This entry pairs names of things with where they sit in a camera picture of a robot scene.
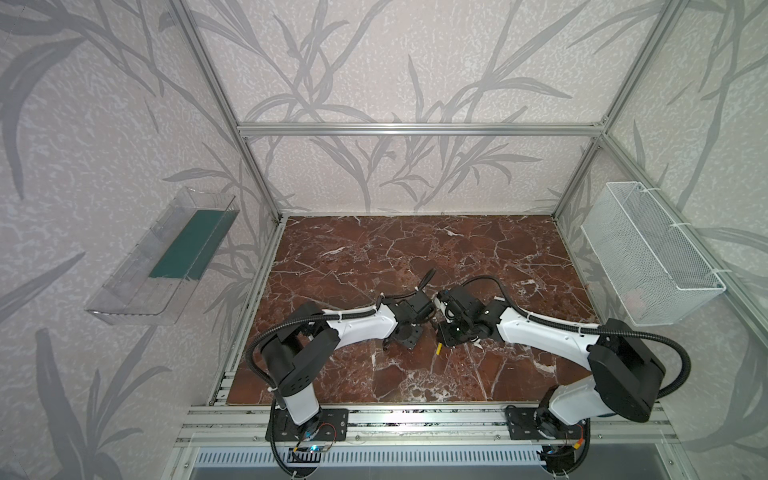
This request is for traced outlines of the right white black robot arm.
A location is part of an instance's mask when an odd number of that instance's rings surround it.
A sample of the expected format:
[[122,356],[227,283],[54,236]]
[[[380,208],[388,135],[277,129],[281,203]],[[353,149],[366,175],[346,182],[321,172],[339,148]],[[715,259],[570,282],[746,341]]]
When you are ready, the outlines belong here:
[[464,286],[440,291],[435,303],[445,317],[437,333],[445,346],[492,339],[545,351],[588,371],[547,391],[535,413],[540,427],[610,414],[644,423],[655,402],[681,388],[692,371],[678,342],[617,319],[583,324],[540,316],[501,298],[484,304]]

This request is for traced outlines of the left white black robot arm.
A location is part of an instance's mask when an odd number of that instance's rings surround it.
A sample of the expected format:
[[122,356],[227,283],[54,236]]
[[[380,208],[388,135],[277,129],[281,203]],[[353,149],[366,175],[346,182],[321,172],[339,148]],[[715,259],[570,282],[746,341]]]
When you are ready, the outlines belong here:
[[348,310],[322,309],[307,302],[251,340],[244,361],[266,384],[276,406],[294,425],[304,427],[320,418],[313,383],[335,351],[372,340],[411,348],[435,311],[421,290],[383,296],[370,306]]

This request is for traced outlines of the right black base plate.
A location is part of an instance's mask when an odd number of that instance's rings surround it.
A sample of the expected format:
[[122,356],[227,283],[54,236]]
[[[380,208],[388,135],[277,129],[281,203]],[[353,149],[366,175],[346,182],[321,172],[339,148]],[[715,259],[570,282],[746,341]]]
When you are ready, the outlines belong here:
[[549,414],[541,413],[538,407],[508,405],[504,418],[511,440],[564,441],[576,443],[584,436],[586,420],[566,425]]

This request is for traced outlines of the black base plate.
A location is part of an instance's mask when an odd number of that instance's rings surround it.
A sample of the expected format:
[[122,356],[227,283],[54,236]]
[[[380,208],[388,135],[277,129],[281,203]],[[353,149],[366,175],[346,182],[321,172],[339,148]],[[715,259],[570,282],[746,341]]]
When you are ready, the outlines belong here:
[[511,440],[564,441],[576,443],[584,436],[586,420],[566,425],[549,414],[541,413],[538,407],[508,405],[504,418]]
[[348,409],[321,408],[317,415],[299,425],[293,421],[287,410],[277,409],[270,415],[266,439],[275,442],[344,441],[349,426],[349,415]]

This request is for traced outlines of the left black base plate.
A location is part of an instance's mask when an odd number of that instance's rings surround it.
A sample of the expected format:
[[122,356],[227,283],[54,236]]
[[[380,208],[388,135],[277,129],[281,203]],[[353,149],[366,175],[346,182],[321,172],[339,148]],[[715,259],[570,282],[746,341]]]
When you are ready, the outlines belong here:
[[299,425],[293,421],[287,410],[277,409],[270,415],[266,439],[275,442],[344,441],[349,426],[349,415],[348,409],[321,408],[317,415]]

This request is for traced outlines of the aluminium front rail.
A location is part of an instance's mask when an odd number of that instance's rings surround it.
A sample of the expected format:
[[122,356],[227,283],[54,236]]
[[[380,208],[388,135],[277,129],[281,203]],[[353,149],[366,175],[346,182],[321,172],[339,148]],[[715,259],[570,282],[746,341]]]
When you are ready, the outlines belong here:
[[[349,416],[338,446],[543,444],[534,429],[510,436],[505,403],[347,404]],[[175,447],[265,446],[268,406],[192,407],[184,417]],[[596,444],[677,444],[666,412],[656,405],[646,423],[618,416],[591,421]]]

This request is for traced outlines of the aluminium frame crossbar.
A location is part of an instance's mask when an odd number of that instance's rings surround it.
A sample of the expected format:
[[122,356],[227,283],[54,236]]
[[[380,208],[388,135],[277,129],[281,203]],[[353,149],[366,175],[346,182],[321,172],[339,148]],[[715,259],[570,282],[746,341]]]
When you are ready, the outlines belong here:
[[244,138],[262,136],[598,136],[601,124],[579,123],[243,123]]

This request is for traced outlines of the clear plastic wall shelf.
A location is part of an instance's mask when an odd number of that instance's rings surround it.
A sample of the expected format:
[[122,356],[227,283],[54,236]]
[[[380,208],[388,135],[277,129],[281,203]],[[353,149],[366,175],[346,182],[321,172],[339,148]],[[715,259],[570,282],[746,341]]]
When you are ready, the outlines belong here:
[[113,326],[175,324],[239,213],[233,194],[179,189],[85,311]]

